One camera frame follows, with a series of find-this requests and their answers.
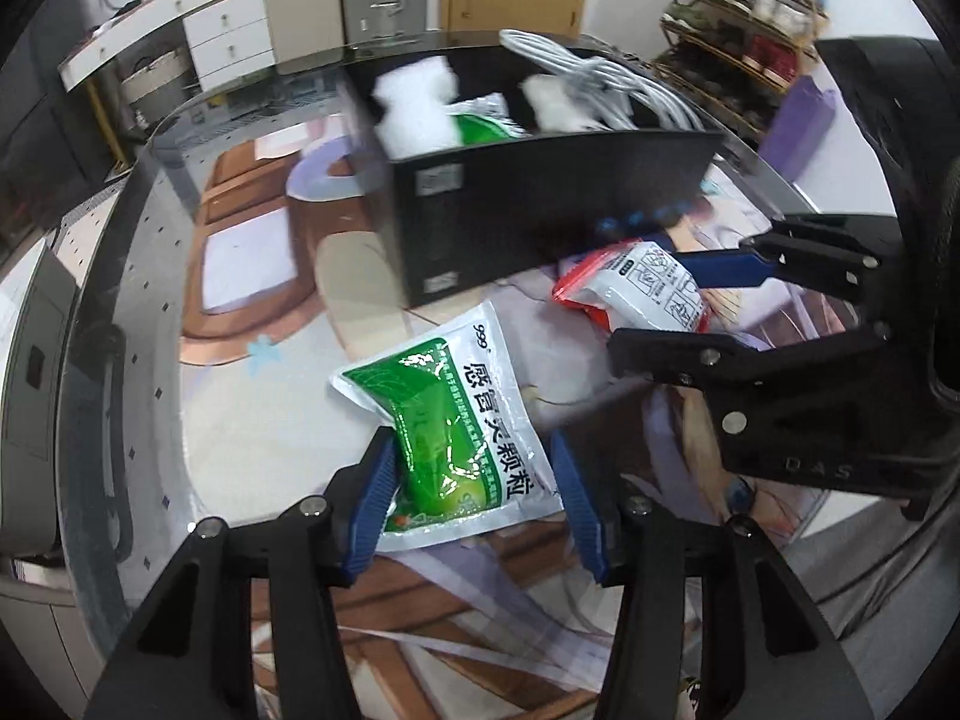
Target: yellow desk leg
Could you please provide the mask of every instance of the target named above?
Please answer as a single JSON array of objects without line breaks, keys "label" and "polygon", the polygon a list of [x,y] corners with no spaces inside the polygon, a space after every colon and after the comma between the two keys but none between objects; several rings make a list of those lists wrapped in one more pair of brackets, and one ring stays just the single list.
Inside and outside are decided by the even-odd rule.
[{"label": "yellow desk leg", "polygon": [[104,103],[102,100],[100,100],[100,92],[97,91],[97,85],[93,82],[92,77],[86,81],[83,81],[83,88],[85,88],[86,93],[90,97],[90,105],[93,107],[93,116],[97,119],[97,124],[100,126],[100,132],[104,134],[104,139],[107,141],[110,152],[113,154],[117,164],[119,164],[120,169],[126,170],[130,166],[130,163],[127,161],[127,156],[124,154],[123,148],[120,146],[120,140],[117,138],[117,134],[113,131],[113,126],[110,124],[107,110],[104,109]]}]

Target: red and white packet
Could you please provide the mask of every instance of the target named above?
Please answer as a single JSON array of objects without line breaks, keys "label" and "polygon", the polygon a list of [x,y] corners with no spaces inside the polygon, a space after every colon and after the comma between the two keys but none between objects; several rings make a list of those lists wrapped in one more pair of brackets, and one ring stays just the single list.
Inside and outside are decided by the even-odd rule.
[{"label": "red and white packet", "polygon": [[590,252],[562,274],[555,302],[581,309],[600,327],[704,333],[707,304],[687,269],[651,241],[635,239]]}]

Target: white cable on wall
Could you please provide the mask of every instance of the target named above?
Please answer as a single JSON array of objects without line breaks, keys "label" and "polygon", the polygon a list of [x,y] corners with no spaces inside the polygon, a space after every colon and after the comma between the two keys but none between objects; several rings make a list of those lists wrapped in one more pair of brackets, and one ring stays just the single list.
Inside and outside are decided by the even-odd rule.
[{"label": "white cable on wall", "polygon": [[561,76],[571,95],[587,103],[611,129],[637,129],[630,98],[652,110],[663,129],[704,131],[696,112],[666,85],[592,56],[582,59],[542,35],[501,29],[500,45]]}]

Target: green packet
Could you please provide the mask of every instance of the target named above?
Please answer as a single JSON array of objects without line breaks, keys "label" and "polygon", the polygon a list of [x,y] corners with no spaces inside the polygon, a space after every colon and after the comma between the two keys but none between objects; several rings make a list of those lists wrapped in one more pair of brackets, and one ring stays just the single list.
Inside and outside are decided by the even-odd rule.
[{"label": "green packet", "polygon": [[392,421],[405,474],[377,549],[413,549],[562,508],[493,305],[485,302],[331,383]]}]

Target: storage box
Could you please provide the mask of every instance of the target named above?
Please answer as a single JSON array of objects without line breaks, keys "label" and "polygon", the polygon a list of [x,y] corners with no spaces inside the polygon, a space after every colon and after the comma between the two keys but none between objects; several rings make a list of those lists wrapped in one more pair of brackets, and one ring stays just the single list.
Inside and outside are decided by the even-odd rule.
[{"label": "storage box", "polygon": [[373,84],[440,54],[459,79],[458,100],[501,92],[511,118],[536,130],[520,82],[541,70],[500,45],[344,65],[352,162],[410,306],[675,223],[723,138],[706,114],[707,132],[667,131],[635,105],[636,131],[535,135],[391,160],[373,129],[383,115]]}]

